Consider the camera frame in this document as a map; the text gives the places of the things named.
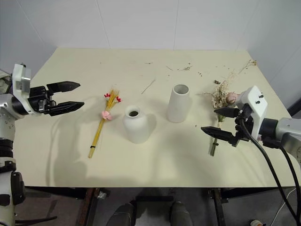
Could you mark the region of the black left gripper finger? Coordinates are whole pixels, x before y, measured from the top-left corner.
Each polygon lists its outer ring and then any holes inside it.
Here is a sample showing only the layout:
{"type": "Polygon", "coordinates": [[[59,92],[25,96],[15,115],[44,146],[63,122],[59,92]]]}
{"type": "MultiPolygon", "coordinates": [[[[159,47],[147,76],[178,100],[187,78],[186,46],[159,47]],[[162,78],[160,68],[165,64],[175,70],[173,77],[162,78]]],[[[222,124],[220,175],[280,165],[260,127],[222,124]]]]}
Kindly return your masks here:
{"type": "Polygon", "coordinates": [[[84,104],[85,104],[84,102],[75,102],[75,101],[63,102],[48,107],[43,113],[49,114],[50,116],[57,116],[61,114],[74,112],[80,109],[84,104]]]}
{"type": "Polygon", "coordinates": [[[62,81],[62,82],[47,84],[48,90],[51,91],[52,93],[68,92],[78,87],[80,87],[80,84],[73,81],[62,81]]]}

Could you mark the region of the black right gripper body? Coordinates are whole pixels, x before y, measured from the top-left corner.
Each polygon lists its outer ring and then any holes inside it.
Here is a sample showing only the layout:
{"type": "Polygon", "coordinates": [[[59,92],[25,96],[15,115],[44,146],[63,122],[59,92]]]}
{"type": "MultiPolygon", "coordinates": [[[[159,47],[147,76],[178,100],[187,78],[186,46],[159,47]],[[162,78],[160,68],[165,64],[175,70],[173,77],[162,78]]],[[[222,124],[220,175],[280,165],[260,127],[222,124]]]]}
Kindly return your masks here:
{"type": "Polygon", "coordinates": [[[233,147],[237,147],[238,143],[240,140],[248,142],[249,136],[247,135],[247,132],[249,134],[252,133],[253,129],[253,118],[251,116],[252,109],[249,106],[249,104],[244,104],[242,109],[239,110],[238,116],[235,118],[235,129],[236,129],[236,134],[235,134],[235,139],[234,139],[234,144],[232,144],[233,147]]]}

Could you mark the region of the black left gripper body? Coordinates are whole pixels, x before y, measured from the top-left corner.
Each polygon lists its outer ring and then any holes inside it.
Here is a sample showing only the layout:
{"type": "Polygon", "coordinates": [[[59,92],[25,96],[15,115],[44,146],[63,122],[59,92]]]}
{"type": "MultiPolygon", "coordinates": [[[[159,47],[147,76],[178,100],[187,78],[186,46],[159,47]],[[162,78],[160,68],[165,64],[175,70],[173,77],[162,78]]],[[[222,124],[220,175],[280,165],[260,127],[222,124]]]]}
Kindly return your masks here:
{"type": "Polygon", "coordinates": [[[56,102],[52,99],[53,94],[52,86],[47,86],[47,89],[45,86],[33,87],[30,89],[29,104],[37,113],[55,116],[54,107],[56,102]]]}

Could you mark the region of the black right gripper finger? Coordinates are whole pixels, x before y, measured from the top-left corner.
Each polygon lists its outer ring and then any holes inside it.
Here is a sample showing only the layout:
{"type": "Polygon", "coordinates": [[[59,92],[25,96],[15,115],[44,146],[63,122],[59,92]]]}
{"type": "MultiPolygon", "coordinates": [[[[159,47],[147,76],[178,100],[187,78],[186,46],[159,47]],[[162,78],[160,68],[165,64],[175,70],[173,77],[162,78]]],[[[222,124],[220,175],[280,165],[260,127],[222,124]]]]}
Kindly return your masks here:
{"type": "Polygon", "coordinates": [[[236,138],[233,136],[231,132],[224,131],[221,130],[220,128],[212,127],[212,126],[201,127],[201,130],[213,138],[227,141],[230,144],[236,143],[236,138]]]}
{"type": "Polygon", "coordinates": [[[223,117],[236,118],[238,116],[238,108],[224,107],[214,110],[215,113],[223,117]]]}

